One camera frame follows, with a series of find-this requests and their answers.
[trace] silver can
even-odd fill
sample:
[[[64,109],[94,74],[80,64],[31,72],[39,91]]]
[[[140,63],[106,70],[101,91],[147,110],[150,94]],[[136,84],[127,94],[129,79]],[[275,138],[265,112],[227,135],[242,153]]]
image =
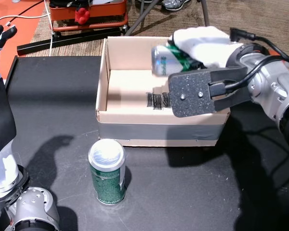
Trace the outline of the silver can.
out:
[[[169,76],[183,71],[197,70],[202,63],[192,59],[176,46],[155,46],[151,51],[152,74]]]
[[[125,196],[125,159],[124,148],[112,139],[99,140],[89,151],[94,189],[103,204],[117,204]]]

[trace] can lid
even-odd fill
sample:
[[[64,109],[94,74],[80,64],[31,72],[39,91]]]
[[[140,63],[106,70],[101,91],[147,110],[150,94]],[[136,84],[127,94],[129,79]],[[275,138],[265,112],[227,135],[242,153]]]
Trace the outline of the can lid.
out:
[[[96,142],[89,151],[89,162],[95,169],[111,172],[120,168],[125,161],[124,149],[112,139]]]

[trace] black cable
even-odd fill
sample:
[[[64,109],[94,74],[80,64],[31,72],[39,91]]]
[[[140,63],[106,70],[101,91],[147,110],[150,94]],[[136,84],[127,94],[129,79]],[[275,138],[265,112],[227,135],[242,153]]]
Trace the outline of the black cable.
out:
[[[228,84],[225,86],[226,90],[236,90],[240,88],[244,83],[246,83],[249,79],[251,79],[260,69],[271,62],[285,60],[282,56],[274,55],[268,56],[265,59],[261,60],[249,73],[245,75],[245,77],[239,82]]]
[[[268,44],[273,50],[275,50],[277,53],[279,53],[280,56],[285,59],[285,61],[287,61],[289,63],[289,56],[286,53],[284,53],[280,48],[278,48],[274,43],[272,43],[270,40],[268,40],[267,38],[261,37],[261,36],[255,36],[254,39],[258,40],[258,41],[265,42],[266,44]]]
[[[251,41],[262,41],[265,42],[267,45],[269,45],[273,50],[275,50],[278,54],[280,54],[285,61],[287,61],[289,63],[289,56],[284,53],[280,48],[278,48],[274,43],[272,43],[270,40],[268,40],[265,37],[261,37],[261,36],[256,36],[253,33],[247,32],[245,30],[240,30],[237,28],[230,28],[230,40],[239,42],[240,39],[248,39]]]
[[[27,9],[25,9],[24,11],[22,11],[21,13],[19,13],[18,15],[22,15],[23,13],[27,12],[28,10],[30,10],[30,9],[33,8],[33,7],[35,7],[36,5],[39,5],[39,4],[42,3],[42,2],[44,2],[44,0],[39,1],[39,2],[37,2],[37,3],[35,3],[35,4],[33,4],[33,5],[30,6],[29,8],[27,8]],[[14,21],[16,18],[17,18],[17,17],[12,18],[12,19],[10,20],[10,23],[11,23],[12,21]]]

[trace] green label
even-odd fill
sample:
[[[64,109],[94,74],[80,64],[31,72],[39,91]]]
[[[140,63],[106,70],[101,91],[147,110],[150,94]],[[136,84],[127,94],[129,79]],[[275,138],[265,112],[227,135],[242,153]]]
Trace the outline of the green label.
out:
[[[90,167],[99,201],[108,205],[120,202],[125,195],[124,182],[120,187],[120,168],[112,172],[101,172]]]
[[[182,71],[189,71],[191,70],[191,61],[180,51],[176,46],[169,45],[167,48],[170,52],[176,57],[176,59],[180,62],[183,66]]]

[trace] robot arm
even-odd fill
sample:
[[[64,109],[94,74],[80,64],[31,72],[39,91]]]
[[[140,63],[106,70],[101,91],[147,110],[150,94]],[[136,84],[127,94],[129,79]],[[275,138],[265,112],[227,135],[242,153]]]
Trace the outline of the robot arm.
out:
[[[16,32],[14,26],[6,31],[0,26],[0,50]],[[13,157],[15,136],[15,121],[0,76],[0,231],[11,223],[15,231],[59,231],[59,215],[52,195],[46,189],[29,187],[27,171]]]
[[[269,55],[257,43],[231,42],[241,38],[265,41],[280,56]],[[266,38],[234,28],[230,37],[211,26],[178,30],[171,41],[208,68],[169,76],[176,116],[213,113],[251,100],[275,121],[289,144],[289,70],[283,62],[289,63],[289,56]]]

